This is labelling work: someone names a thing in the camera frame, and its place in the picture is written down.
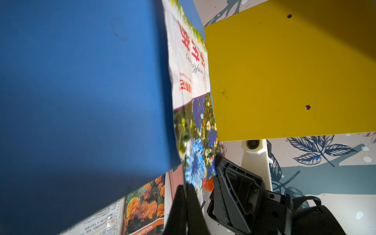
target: blue panel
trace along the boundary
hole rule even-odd
[[[180,163],[161,1],[0,3],[0,234],[51,234]]]

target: orange flower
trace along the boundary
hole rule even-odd
[[[127,205],[127,218],[130,218],[132,220],[135,216],[135,212],[139,207],[140,199],[138,197],[132,198]]]
[[[152,203],[149,204],[147,207],[147,216],[149,219],[153,217],[153,215],[157,212],[157,202],[153,201]]]
[[[152,192],[152,185],[150,183],[147,183],[144,185],[144,199],[149,199],[150,198],[150,193]]]
[[[155,183],[159,184],[162,181],[162,176],[155,179]]]
[[[149,208],[149,203],[148,202],[144,202],[144,203],[142,203],[140,209],[138,210],[137,216],[141,220],[141,222],[143,222],[144,219],[147,217],[147,210],[148,210],[148,208]]]
[[[161,192],[159,194],[161,195],[161,197],[164,197],[164,185],[162,186]]]
[[[157,211],[157,216],[158,217],[164,216],[164,204],[159,204],[158,211]]]
[[[125,234],[125,231],[127,230],[128,221],[129,221],[129,218],[124,219],[124,234]]]

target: seed packet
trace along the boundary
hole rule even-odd
[[[164,174],[127,195],[124,235],[153,235],[163,232],[165,179]]]
[[[205,41],[178,0],[162,0],[168,39],[174,129],[185,181],[198,192],[215,175],[220,151],[210,99]]]

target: white bracket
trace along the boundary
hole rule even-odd
[[[269,163],[273,161],[268,157],[266,139],[260,139],[260,144],[255,149],[248,148],[247,140],[241,143],[241,147],[244,149],[241,167],[260,176],[265,183],[265,189],[273,191],[269,169]]]

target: yellow board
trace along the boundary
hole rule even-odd
[[[220,141],[376,131],[375,0],[269,0],[205,35]]]

